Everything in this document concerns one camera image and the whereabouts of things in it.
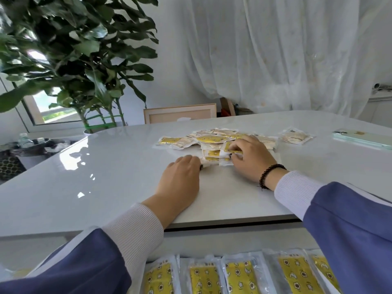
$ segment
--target picture frame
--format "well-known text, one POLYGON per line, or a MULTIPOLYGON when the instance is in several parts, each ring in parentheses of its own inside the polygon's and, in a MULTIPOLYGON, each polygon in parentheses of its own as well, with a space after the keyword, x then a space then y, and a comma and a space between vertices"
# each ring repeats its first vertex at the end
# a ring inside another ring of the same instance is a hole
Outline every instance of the picture frame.
POLYGON ((145 124, 178 121, 178 119, 181 118, 208 119, 216 118, 216 103, 178 107, 147 108, 144 109, 143 112, 145 124))

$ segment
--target white ribbed sleeve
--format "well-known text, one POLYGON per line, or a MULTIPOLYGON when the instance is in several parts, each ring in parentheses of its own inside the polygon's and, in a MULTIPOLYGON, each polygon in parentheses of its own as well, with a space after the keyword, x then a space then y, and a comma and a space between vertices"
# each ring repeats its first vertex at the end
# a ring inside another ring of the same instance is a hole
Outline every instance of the white ribbed sleeve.
POLYGON ((163 241, 164 229, 161 222, 143 204, 134 204, 127 212, 102 227, 116 243, 131 278, 144 264, 149 254, 163 241))
POLYGON ((292 171, 278 182, 275 198, 303 220, 314 195, 322 186, 324 186, 323 183, 308 178, 298 171, 292 171))

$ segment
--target white table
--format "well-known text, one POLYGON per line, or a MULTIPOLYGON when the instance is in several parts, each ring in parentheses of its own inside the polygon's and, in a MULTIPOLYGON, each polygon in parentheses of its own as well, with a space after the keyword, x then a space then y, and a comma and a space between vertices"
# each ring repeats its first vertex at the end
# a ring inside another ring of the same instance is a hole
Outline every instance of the white table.
MULTIPOLYGON (((154 189, 168 163, 195 149, 156 149, 163 136, 226 127, 276 135, 293 126, 316 135, 303 146, 280 143, 282 163, 313 178, 338 180, 392 200, 392 151, 375 150, 331 138, 350 128, 392 136, 392 129, 334 114, 290 111, 109 129, 0 186, 0 237, 80 231, 103 225, 141 202, 154 189)), ((172 227, 293 218, 269 191, 236 175, 233 167, 200 174, 200 193, 172 227)))

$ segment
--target mint green phone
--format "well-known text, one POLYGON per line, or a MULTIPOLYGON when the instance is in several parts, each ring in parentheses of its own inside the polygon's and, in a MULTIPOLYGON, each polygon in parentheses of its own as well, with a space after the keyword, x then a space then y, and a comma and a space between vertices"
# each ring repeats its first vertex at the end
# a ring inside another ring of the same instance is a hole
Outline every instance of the mint green phone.
POLYGON ((367 133, 357 130, 339 129, 333 132, 335 139, 351 141, 376 148, 392 150, 392 136, 367 133))

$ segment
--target plastic bottle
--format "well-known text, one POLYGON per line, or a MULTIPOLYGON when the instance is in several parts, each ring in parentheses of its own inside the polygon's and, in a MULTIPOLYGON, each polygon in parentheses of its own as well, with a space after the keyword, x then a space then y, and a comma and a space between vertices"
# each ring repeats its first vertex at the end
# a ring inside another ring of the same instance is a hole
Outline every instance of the plastic bottle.
POLYGON ((20 133, 19 134, 18 143, 21 148, 32 147, 33 145, 35 145, 34 142, 29 139, 29 136, 27 135, 27 133, 20 133))

